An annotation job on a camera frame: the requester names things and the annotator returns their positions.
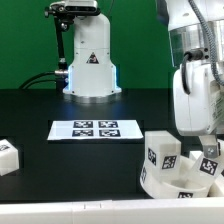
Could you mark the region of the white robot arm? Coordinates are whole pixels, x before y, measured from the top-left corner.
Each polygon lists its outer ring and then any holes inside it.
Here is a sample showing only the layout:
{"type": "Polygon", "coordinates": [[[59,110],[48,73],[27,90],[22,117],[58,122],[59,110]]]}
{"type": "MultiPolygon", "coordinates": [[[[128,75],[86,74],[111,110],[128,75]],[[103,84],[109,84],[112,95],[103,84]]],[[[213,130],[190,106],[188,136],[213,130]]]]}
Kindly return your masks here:
{"type": "MultiPolygon", "coordinates": [[[[163,0],[173,64],[175,122],[183,136],[197,136],[207,158],[220,155],[216,130],[224,117],[224,0],[163,0]]],[[[74,60],[64,92],[87,101],[121,89],[110,61],[109,21],[96,0],[65,0],[75,26],[74,60]]]]}

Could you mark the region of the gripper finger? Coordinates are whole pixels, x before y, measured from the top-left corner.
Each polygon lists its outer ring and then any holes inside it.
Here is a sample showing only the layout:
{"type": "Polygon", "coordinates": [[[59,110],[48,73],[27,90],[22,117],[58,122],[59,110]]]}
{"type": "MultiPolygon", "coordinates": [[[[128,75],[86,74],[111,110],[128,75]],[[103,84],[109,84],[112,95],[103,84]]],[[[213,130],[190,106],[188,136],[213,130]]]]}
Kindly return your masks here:
{"type": "Polygon", "coordinates": [[[218,156],[217,140],[214,135],[204,135],[199,137],[202,144],[204,156],[206,158],[216,158],[218,156]]]}

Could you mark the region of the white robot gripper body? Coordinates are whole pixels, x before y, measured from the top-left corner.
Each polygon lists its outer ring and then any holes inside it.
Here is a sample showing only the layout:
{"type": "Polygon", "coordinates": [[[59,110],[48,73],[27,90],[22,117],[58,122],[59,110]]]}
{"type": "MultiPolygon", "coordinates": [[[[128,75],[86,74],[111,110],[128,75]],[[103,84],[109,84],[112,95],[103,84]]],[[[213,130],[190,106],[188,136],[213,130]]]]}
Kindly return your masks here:
{"type": "Polygon", "coordinates": [[[211,73],[209,64],[187,64],[190,94],[183,90],[181,70],[173,78],[176,128],[182,136],[211,134],[224,119],[224,93],[211,73]]]}

